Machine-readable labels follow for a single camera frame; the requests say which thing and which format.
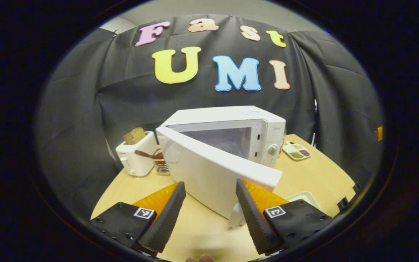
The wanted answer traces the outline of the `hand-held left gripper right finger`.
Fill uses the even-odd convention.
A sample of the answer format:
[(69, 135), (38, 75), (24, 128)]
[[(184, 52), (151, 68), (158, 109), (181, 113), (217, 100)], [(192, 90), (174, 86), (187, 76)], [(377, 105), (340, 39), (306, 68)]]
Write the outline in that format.
[(236, 195), (258, 254), (296, 247), (333, 220), (305, 200), (287, 201), (245, 179), (237, 180)]

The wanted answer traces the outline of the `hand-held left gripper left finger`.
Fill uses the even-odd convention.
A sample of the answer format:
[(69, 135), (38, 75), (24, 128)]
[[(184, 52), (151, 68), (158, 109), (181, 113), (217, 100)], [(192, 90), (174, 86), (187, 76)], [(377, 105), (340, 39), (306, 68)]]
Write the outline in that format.
[(117, 202), (90, 223), (130, 249), (158, 254), (168, 243), (185, 197), (185, 184), (179, 181), (133, 204)]

